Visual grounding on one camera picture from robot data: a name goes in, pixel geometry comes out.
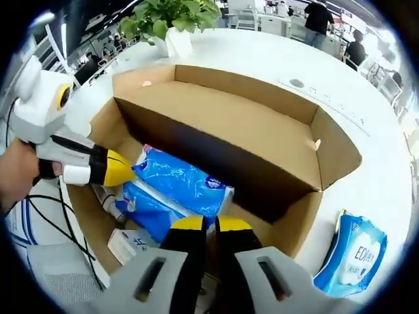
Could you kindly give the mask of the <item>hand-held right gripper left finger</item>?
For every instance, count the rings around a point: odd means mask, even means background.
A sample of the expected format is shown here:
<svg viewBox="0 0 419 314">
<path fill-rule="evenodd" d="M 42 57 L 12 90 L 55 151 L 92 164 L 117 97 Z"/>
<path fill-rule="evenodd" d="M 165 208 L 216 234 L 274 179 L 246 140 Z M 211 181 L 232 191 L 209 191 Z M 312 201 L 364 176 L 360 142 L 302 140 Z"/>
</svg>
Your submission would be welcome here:
<svg viewBox="0 0 419 314">
<path fill-rule="evenodd" d="M 159 248 L 148 247 L 111 276 L 110 313 L 194 313 L 206 255 L 202 215 L 174 222 Z"/>
</svg>

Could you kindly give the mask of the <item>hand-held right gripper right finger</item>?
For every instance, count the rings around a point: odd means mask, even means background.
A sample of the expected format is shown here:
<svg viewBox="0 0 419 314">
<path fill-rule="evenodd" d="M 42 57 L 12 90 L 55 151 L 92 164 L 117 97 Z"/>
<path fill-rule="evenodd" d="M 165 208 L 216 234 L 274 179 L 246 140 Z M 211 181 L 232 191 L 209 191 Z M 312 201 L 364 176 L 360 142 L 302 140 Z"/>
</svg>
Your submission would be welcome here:
<svg viewBox="0 0 419 314">
<path fill-rule="evenodd" d="M 252 227 L 239 218 L 215 221 L 219 278 L 218 313 L 355 313 L 355 302 L 327 296 L 294 260 L 263 247 Z"/>
</svg>

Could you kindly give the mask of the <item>person's left hand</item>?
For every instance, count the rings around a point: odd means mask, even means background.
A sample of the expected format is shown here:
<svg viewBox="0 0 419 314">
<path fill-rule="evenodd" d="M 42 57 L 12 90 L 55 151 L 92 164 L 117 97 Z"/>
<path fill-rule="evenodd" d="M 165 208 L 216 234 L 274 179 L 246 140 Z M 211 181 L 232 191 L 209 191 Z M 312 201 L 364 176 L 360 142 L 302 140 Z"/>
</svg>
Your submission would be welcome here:
<svg viewBox="0 0 419 314">
<path fill-rule="evenodd" d="M 1 155 L 1 196 L 9 202 L 21 200 L 39 175 L 39 159 L 27 143 L 15 139 Z"/>
</svg>

